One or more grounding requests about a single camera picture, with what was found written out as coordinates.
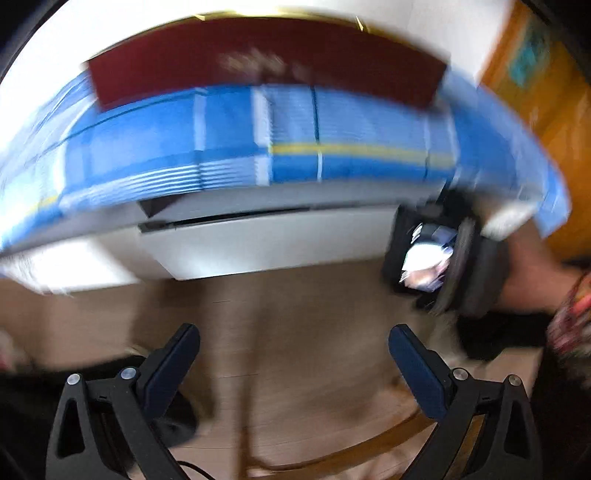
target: silver bolt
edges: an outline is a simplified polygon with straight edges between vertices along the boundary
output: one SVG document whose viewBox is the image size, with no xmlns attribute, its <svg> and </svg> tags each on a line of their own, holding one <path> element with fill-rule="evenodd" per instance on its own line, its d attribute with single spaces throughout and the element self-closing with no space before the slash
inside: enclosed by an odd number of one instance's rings
<svg viewBox="0 0 591 480">
<path fill-rule="evenodd" d="M 521 379 L 517 375 L 509 375 L 509 383 L 514 387 L 521 385 Z"/>
<path fill-rule="evenodd" d="M 455 368 L 453 370 L 453 378 L 456 380 L 466 380 L 468 378 L 468 372 L 463 368 Z"/>
<path fill-rule="evenodd" d="M 68 377 L 68 385 L 76 385 L 80 381 L 80 375 L 78 374 L 71 374 Z"/>
<path fill-rule="evenodd" d="M 121 378 L 123 380 L 131 380 L 133 377 L 135 377 L 135 374 L 136 371 L 134 367 L 127 367 L 121 372 Z"/>
</svg>

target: floor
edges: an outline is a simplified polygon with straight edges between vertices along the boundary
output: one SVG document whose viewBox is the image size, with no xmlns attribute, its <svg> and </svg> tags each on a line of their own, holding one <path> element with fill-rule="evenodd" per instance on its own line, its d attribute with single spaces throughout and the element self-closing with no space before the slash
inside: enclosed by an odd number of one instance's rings
<svg viewBox="0 0 591 480">
<path fill-rule="evenodd" d="M 254 454 L 272 465 L 341 450 L 406 418 L 414 401 L 391 387 L 398 371 L 386 345 L 396 323 L 408 323 L 454 367 L 494 380 L 517 373 L 531 386 L 538 352 L 506 352 L 486 367 L 467 362 L 453 319 L 414 312 L 381 284 L 379 268 L 379 261 L 351 262 L 72 296 L 39 296 L 6 280 L 0 327 L 41 365 L 74 368 L 132 344 L 157 348 L 183 322 L 197 325 L 202 350 L 184 389 L 209 421 L 173 455 L 219 479 L 236 478 L 245 383 Z M 341 478 L 403 471 L 428 433 Z"/>
</svg>

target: white wall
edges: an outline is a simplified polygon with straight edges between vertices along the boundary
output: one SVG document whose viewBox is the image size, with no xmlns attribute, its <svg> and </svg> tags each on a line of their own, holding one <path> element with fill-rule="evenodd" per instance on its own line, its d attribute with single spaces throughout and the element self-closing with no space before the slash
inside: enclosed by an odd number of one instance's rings
<svg viewBox="0 0 591 480">
<path fill-rule="evenodd" d="M 96 53 L 135 33 L 193 14 L 278 5 L 358 15 L 450 56 L 475 79 L 513 0 L 70 0 L 24 47 L 0 84 L 0 151 L 26 119 Z"/>
</svg>

